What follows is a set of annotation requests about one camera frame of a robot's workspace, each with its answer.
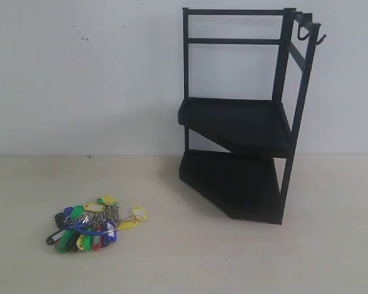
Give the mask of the black metal two-tier rack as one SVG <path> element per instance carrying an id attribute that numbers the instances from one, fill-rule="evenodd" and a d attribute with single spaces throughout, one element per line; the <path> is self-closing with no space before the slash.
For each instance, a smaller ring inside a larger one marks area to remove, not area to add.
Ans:
<path id="1" fill-rule="evenodd" d="M 295 8 L 234 10 L 183 8 L 183 101 L 178 123 L 223 150 L 193 149 L 188 141 L 179 178 L 231 219 L 281 224 L 316 48 L 324 37 L 311 13 Z M 282 18 L 277 39 L 192 38 L 190 17 Z M 269 100 L 190 96 L 191 45 L 275 45 Z"/>

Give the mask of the bunch of colourful key tags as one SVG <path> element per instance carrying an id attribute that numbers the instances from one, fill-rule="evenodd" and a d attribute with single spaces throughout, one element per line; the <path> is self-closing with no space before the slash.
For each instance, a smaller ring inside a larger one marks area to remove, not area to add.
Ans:
<path id="1" fill-rule="evenodd" d="M 68 206 L 54 216 L 58 230 L 45 242 L 59 253 L 98 251 L 118 241 L 118 232 L 129 230 L 147 220 L 140 206 L 130 209 L 127 217 L 120 216 L 120 204 L 105 195 L 95 202 Z"/>

